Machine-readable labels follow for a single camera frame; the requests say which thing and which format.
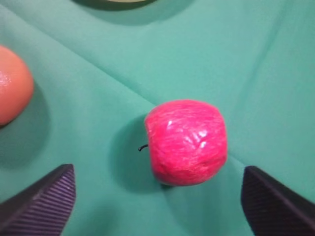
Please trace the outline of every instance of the black gripper pad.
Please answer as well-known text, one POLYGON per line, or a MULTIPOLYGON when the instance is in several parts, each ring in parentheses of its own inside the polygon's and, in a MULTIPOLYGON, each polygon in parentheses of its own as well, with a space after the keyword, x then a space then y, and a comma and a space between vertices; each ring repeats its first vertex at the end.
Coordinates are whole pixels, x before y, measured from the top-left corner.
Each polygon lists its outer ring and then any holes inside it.
POLYGON ((61 165, 0 205, 0 236, 59 236, 75 196, 73 165, 61 165))
POLYGON ((241 203, 256 236, 315 236, 315 205, 255 166, 245 168, 241 203))

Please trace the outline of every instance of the green tablecloth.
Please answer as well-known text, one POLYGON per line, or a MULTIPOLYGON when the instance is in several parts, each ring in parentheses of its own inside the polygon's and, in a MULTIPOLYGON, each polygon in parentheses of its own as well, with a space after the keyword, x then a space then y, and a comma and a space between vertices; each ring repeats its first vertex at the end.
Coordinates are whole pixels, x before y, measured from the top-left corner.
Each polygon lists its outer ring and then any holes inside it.
POLYGON ((315 201, 315 1, 156 0, 119 11, 0 0, 0 44, 36 82, 0 131, 0 200, 73 163, 64 236, 250 236, 246 165, 315 201), (162 189, 148 151, 137 151, 143 118, 184 98, 221 110, 229 161, 204 184, 162 189))

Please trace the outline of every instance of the orange fruit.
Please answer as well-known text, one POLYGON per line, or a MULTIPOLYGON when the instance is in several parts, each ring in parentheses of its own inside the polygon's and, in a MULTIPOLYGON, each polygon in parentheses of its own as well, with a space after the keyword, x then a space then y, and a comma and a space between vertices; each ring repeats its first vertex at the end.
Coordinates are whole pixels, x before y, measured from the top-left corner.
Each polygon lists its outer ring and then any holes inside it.
POLYGON ((9 123, 24 110, 33 91, 32 74, 26 64, 0 46, 0 125, 9 123))

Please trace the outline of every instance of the teal fabric surface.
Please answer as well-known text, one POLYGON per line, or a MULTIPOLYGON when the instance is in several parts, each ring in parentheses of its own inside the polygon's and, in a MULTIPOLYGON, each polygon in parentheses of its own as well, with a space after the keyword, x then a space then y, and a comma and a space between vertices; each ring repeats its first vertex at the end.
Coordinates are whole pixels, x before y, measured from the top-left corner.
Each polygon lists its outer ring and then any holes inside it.
POLYGON ((240 205, 257 165, 315 202, 315 1, 0 0, 0 44, 36 83, 0 130, 0 201, 73 163, 64 236, 251 236, 240 205), (229 161, 210 181, 154 180, 143 118, 175 99, 217 106, 229 161))

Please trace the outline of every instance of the red apple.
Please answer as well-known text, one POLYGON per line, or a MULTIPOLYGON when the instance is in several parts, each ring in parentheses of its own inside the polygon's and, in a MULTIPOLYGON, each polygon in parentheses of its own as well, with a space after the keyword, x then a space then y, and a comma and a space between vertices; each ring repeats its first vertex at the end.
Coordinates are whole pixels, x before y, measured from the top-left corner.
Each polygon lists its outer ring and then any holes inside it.
POLYGON ((224 119, 217 108, 207 103, 192 100, 164 103, 146 116, 145 127, 152 170, 164 184, 185 186, 205 182, 227 160, 224 119))
POLYGON ((15 119, 28 105, 34 91, 27 65, 0 45, 0 126, 15 119))

